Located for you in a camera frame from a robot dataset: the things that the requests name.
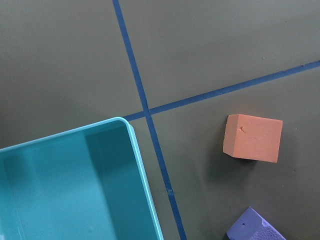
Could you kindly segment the left orange foam block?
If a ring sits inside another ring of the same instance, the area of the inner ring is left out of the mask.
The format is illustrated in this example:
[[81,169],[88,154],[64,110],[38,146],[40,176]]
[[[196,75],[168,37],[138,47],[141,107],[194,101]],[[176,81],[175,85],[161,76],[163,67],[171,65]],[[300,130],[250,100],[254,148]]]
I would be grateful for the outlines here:
[[227,117],[223,152],[233,158],[277,163],[283,121],[245,114]]

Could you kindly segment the blue plastic bin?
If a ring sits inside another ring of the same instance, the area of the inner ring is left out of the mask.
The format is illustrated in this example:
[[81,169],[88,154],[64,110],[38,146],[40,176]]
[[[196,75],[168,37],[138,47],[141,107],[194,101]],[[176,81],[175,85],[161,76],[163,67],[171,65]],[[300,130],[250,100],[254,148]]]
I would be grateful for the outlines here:
[[161,240],[134,128],[114,117],[0,151],[3,240]]

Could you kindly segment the left purple foam block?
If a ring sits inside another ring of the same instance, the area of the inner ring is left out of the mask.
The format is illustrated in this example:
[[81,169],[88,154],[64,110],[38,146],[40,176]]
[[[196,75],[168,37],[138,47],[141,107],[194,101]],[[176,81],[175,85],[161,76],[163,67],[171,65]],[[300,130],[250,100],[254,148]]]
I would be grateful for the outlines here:
[[285,240],[268,221],[248,207],[226,232],[230,240]]

